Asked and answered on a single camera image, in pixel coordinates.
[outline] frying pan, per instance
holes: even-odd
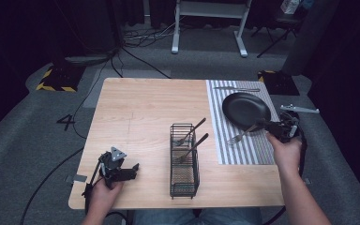
[[[221,107],[226,118],[243,130],[252,127],[258,119],[271,120],[271,112],[265,102],[249,93],[232,93],[224,98]]]

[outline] person's right hand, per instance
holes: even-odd
[[[302,143],[296,139],[282,143],[274,135],[267,132],[268,141],[274,147],[274,160],[280,172],[286,174],[298,173]]]

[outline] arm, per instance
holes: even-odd
[[[113,208],[113,203],[121,191],[124,182],[112,183],[112,189],[106,187],[104,179],[99,179],[92,190],[89,203],[89,212],[82,225],[103,224],[108,212]]]
[[[301,143],[297,139],[282,143],[270,133],[267,133],[267,139],[274,147],[282,195],[291,224],[330,224],[298,173]]]

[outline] wooden table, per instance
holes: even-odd
[[[201,183],[191,198],[170,196],[170,127],[206,122],[197,129]],[[114,208],[203,208],[283,205],[276,165],[219,165],[204,80],[106,79],[77,174],[90,182],[98,158],[115,146],[127,157],[123,169],[140,163]],[[85,183],[75,182],[69,206],[84,209]]]

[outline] metal stand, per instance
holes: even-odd
[[[233,33],[235,35],[235,40],[238,45],[241,56],[247,57],[248,52],[242,40],[242,33],[244,31],[245,22],[247,21],[250,3],[251,0],[248,0],[244,7],[240,7],[240,5],[236,5],[236,4],[187,2],[187,1],[177,0],[172,53],[179,52],[180,15],[204,16],[204,17],[241,19],[239,30],[234,31]]]

